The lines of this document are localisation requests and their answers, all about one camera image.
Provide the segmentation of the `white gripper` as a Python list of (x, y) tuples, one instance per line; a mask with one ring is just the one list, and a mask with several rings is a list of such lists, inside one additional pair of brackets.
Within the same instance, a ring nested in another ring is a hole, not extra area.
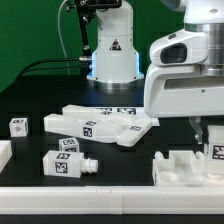
[(156, 40), (150, 59), (145, 112), (155, 118), (190, 117), (201, 144), (203, 130), (197, 116), (224, 115), (224, 30), (182, 29)]

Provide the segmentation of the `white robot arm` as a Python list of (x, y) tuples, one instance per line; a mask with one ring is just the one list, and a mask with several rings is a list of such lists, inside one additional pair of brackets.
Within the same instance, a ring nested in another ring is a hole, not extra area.
[(184, 13), (184, 28), (153, 42), (151, 64), (139, 73), (133, 48), (133, 11), (98, 11), (98, 47), (88, 79), (109, 88), (143, 78), (144, 110), (151, 118), (224, 115), (224, 0), (160, 0)]

